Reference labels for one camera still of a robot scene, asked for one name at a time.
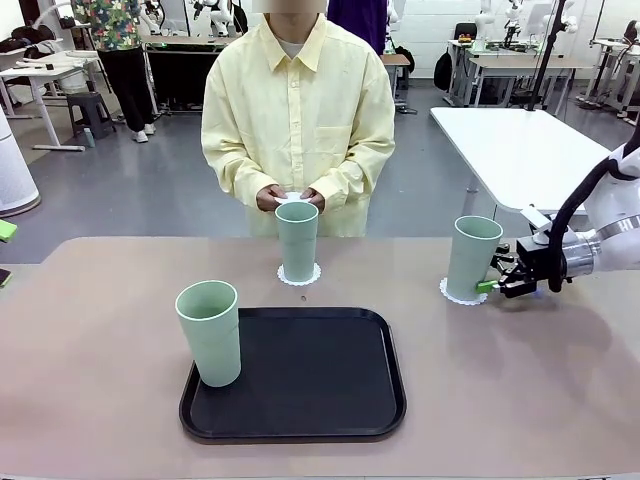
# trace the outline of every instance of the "green cup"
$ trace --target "green cup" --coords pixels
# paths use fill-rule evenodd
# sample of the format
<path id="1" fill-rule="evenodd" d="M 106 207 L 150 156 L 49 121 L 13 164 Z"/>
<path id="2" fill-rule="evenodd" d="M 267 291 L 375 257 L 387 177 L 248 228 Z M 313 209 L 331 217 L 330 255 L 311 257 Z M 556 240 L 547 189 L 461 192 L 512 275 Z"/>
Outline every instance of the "green cup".
<path id="1" fill-rule="evenodd" d="M 202 381 L 224 387 L 240 375 L 238 292 L 225 282 L 192 285 L 176 299 L 176 312 Z"/>
<path id="2" fill-rule="evenodd" d="M 478 297 L 476 285 L 485 280 L 502 233 L 502 227 L 488 218 L 456 220 L 447 275 L 447 293 L 451 297 L 462 301 Z"/>
<path id="3" fill-rule="evenodd" d="M 284 276 L 290 282 L 307 282 L 316 261 L 318 215 L 315 205 L 290 202 L 276 209 Z"/>

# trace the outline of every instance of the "yellow shirt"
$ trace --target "yellow shirt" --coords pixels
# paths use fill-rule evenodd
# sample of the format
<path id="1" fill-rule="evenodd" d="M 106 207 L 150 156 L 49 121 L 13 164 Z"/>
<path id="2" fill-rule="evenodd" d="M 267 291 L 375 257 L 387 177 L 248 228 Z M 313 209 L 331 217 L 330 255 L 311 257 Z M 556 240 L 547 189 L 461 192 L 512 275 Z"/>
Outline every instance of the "yellow shirt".
<path id="1" fill-rule="evenodd" d="M 325 197 L 319 235 L 362 236 L 394 116 L 389 75 L 363 40 L 319 15 L 292 60 L 263 19 L 209 73 L 202 147 L 222 190 L 248 207 L 252 235 L 277 234 L 256 195 L 279 184 Z"/>

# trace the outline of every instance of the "tray rim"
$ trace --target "tray rim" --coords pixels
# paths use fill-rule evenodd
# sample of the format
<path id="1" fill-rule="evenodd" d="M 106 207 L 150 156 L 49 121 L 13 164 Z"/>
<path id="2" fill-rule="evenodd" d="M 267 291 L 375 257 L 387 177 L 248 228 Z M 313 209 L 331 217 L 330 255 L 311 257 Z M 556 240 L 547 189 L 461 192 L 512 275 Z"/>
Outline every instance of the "tray rim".
<path id="1" fill-rule="evenodd" d="M 195 392 L 200 383 L 200 374 L 195 365 L 192 363 L 189 375 L 185 387 L 182 392 L 179 404 L 179 417 L 180 423 L 183 429 L 194 440 L 205 443 L 246 443 L 252 442 L 265 442 L 265 443 L 282 443 L 282 442 L 295 442 L 295 443 L 321 443 L 331 440 L 332 442 L 339 441 L 375 441 L 376 439 L 383 439 L 391 435 L 404 420 L 407 413 L 407 398 L 404 390 L 404 382 L 402 381 L 402 373 L 400 371 L 400 364 L 398 362 L 398 354 L 395 349 L 395 342 L 393 339 L 393 333 L 391 327 L 387 321 L 378 313 L 369 310 L 367 308 L 360 307 L 257 307 L 257 308 L 240 308 L 238 313 L 240 318 L 243 316 L 260 316 L 255 315 L 256 312 L 265 316 L 265 313 L 275 313 L 282 310 L 315 310 L 322 311 L 325 314 L 336 312 L 349 312 L 353 316 L 367 318 L 375 321 L 381 331 L 383 342 L 385 343 L 385 351 L 387 357 L 387 365 L 390 370 L 391 386 L 393 389 L 393 396 L 396 403 L 396 414 L 388 425 L 380 428 L 369 429 L 369 432 L 362 431 L 363 433 L 349 433 L 344 435 L 336 434 L 296 434 L 296 435 L 265 435 L 265 434 L 247 434 L 247 435 L 203 435 L 193 423 L 190 415 L 191 400 L 195 397 Z"/>

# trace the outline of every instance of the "black pants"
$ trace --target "black pants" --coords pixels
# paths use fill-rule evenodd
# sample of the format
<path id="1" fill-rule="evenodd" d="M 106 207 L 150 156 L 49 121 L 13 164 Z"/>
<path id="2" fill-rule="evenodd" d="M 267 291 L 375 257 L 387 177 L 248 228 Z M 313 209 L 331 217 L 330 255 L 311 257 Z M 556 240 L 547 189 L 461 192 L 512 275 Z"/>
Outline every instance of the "black pants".
<path id="1" fill-rule="evenodd" d="M 127 126 L 134 132 L 144 129 L 145 124 L 153 123 L 153 105 L 147 85 L 142 48 L 98 52 L 118 97 L 120 108 Z"/>

